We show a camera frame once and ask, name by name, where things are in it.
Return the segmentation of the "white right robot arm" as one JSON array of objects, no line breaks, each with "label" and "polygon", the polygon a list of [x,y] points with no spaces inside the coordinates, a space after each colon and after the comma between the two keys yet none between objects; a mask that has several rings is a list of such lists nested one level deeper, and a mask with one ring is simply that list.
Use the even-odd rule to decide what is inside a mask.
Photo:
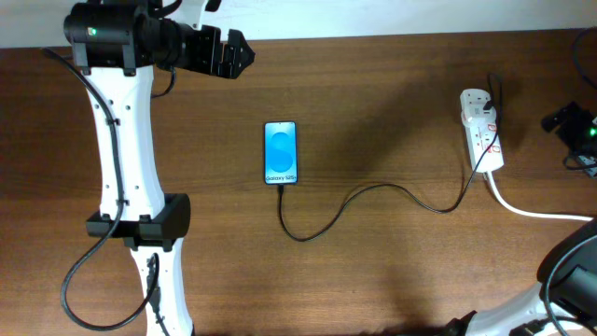
[{"label": "white right robot arm", "polygon": [[[541,125],[548,133],[558,128],[556,134],[572,157],[596,158],[596,118],[589,110],[572,102],[543,118]],[[533,213],[511,206],[492,175],[504,164],[499,155],[480,172],[505,208],[526,217],[585,224],[551,249],[537,270],[537,284],[492,310],[454,318],[438,335],[568,335],[567,330],[581,328],[596,335],[596,218]]]}]

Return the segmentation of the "blue Galaxy smartphone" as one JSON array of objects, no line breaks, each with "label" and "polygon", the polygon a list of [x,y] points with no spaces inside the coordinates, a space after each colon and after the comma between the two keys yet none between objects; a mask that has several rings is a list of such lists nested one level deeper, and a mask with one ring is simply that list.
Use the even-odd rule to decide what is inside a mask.
[{"label": "blue Galaxy smartphone", "polygon": [[267,185],[298,182],[297,125],[274,121],[264,125],[264,181]]}]

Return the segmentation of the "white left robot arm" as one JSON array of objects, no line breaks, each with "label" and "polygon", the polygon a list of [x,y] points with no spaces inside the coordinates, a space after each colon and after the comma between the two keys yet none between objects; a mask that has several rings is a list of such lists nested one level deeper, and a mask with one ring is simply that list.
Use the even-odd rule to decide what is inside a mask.
[{"label": "white left robot arm", "polygon": [[129,248],[143,290],[138,315],[150,335],[191,335],[182,247],[190,200],[165,193],[158,178],[150,109],[154,72],[187,70],[234,79],[255,59],[243,34],[201,23],[219,9],[204,1],[85,1],[63,23],[95,120],[103,191],[87,221],[97,245]]}]

